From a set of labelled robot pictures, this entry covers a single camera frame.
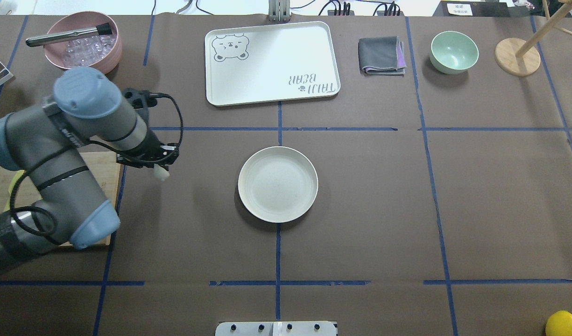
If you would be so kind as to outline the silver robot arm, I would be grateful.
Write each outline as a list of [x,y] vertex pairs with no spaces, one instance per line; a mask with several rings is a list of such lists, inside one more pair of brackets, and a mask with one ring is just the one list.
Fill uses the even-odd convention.
[[121,91],[91,67],[67,70],[41,104],[0,119],[0,166],[23,171],[0,214],[0,274],[70,243],[81,250],[117,231],[115,207],[78,149],[93,144],[164,180],[181,142],[162,143],[147,108],[162,93]]

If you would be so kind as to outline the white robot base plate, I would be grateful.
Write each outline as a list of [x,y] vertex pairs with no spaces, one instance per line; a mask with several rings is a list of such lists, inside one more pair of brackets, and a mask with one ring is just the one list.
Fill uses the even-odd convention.
[[222,322],[216,336],[337,336],[339,329],[331,321],[255,321]]

